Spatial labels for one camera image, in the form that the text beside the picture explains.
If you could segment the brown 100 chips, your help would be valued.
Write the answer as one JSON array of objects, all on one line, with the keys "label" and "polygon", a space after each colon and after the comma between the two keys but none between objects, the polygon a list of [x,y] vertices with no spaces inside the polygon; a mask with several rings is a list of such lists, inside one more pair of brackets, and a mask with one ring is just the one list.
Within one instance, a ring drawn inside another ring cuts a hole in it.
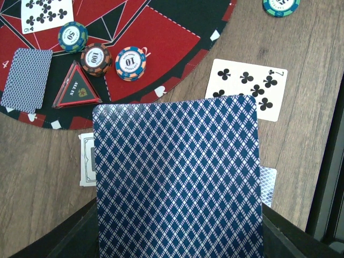
[{"label": "brown 100 chips", "polygon": [[112,55],[108,48],[101,43],[85,46],[81,54],[81,66],[90,75],[104,76],[112,66]]}]

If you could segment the triangular all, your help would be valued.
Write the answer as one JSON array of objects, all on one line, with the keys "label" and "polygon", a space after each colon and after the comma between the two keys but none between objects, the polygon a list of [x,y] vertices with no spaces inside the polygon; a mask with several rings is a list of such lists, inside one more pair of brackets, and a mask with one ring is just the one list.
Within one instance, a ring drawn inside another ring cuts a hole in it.
[{"label": "triangular all", "polygon": [[77,61],[73,61],[52,108],[60,109],[79,105],[102,103],[99,94]]}]

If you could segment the teal chips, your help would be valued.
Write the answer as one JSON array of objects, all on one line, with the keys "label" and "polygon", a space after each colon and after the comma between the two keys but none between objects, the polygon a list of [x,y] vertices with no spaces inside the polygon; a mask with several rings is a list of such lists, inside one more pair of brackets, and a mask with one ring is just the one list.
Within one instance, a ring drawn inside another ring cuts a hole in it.
[{"label": "teal chips", "polygon": [[77,53],[86,46],[88,36],[88,30],[83,24],[70,21],[60,28],[58,42],[64,51]]}]

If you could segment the blue 10 chips seat two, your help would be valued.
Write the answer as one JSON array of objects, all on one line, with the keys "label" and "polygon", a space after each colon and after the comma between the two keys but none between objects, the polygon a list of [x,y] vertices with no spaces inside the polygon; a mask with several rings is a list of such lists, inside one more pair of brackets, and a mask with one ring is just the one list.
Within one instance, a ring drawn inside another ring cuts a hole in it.
[{"label": "blue 10 chips seat two", "polygon": [[139,47],[130,46],[122,49],[115,59],[117,75],[124,81],[140,79],[146,70],[146,55]]}]

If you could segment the seven of clubs card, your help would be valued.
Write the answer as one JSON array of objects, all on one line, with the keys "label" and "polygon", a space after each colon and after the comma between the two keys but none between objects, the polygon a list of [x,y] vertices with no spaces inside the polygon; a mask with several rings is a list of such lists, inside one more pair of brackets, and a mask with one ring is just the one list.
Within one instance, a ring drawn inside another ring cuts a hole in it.
[{"label": "seven of clubs card", "polygon": [[282,68],[214,59],[205,98],[250,95],[256,99],[257,117],[278,121],[288,71]]}]

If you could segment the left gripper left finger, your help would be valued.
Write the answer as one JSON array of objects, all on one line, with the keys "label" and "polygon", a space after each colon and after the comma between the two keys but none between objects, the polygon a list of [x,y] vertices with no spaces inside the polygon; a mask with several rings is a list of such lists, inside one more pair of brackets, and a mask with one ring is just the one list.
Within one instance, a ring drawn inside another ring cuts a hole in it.
[{"label": "left gripper left finger", "polygon": [[12,257],[99,257],[96,199]]}]

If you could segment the nine of clubs card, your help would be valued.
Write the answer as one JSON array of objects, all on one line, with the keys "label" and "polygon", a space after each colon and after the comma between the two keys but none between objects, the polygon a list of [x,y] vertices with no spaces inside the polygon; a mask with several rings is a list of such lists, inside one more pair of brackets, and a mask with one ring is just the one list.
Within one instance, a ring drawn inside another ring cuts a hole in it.
[{"label": "nine of clubs card", "polygon": [[72,0],[29,0],[21,2],[21,27],[24,34],[60,27],[73,21]]}]

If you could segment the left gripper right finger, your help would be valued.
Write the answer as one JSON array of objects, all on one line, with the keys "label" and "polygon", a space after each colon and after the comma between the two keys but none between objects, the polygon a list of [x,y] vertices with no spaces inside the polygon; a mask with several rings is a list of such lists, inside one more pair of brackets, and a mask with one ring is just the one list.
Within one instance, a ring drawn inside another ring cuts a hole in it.
[{"label": "left gripper right finger", "polygon": [[264,257],[343,257],[262,204]]}]

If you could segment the teal chip stack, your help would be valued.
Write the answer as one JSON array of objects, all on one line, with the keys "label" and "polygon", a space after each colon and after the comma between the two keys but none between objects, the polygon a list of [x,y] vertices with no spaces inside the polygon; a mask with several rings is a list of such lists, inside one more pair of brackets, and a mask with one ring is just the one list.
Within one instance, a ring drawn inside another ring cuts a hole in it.
[{"label": "teal chip stack", "polygon": [[273,17],[282,18],[294,13],[299,7],[300,0],[263,0],[265,12]]}]

